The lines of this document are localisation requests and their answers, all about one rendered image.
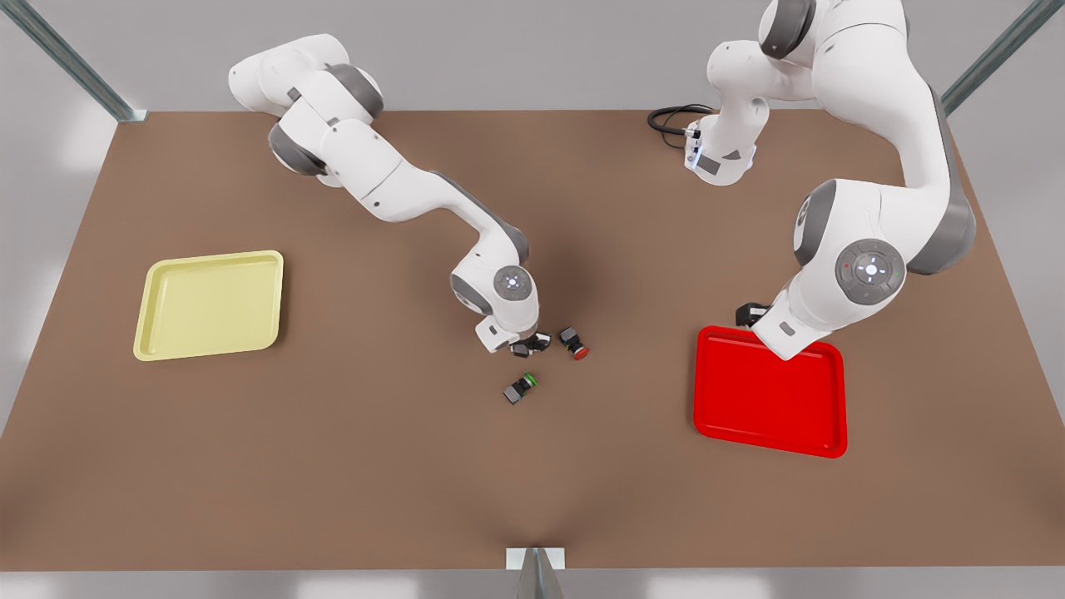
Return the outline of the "red tray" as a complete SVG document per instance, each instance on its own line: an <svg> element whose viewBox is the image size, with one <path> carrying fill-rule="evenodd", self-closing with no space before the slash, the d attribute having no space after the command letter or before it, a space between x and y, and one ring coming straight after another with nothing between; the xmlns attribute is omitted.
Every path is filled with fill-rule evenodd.
<svg viewBox="0 0 1065 599"><path fill-rule="evenodd" d="M848 447L841 353L815 342L783 360L753 331L707 326L697 334L693 423L708 438L840 458Z"/></svg>

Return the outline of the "yellow tray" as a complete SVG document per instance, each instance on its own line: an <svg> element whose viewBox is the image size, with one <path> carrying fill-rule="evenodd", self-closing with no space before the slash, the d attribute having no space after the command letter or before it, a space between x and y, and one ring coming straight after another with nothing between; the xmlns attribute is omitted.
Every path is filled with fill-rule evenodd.
<svg viewBox="0 0 1065 599"><path fill-rule="evenodd" d="M141 361L267 349L283 285L278 250L163 260L148 270L134 356Z"/></svg>

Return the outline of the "silver frame post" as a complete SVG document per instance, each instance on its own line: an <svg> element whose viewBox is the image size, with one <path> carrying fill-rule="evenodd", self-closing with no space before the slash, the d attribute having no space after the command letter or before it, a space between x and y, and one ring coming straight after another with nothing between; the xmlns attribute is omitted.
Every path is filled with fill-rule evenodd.
<svg viewBox="0 0 1065 599"><path fill-rule="evenodd" d="M102 106L115 122L131 124L147 119L148 110L129 106L27 0L0 0L0 12L4 12L27 37L34 41L47 56L52 58L64 72L72 77L75 83Z"/></svg>
<svg viewBox="0 0 1065 599"><path fill-rule="evenodd" d="M517 599L564 599L556 573L564 568L563 548L506 549L506 569L520 572Z"/></svg>
<svg viewBox="0 0 1065 599"><path fill-rule="evenodd" d="M1028 39L1042 29L1062 7L1065 0L1032 0L1016 18L1001 31L981 56L958 76L940 95L944 114L950 116L973 95L993 72L996 72Z"/></svg>

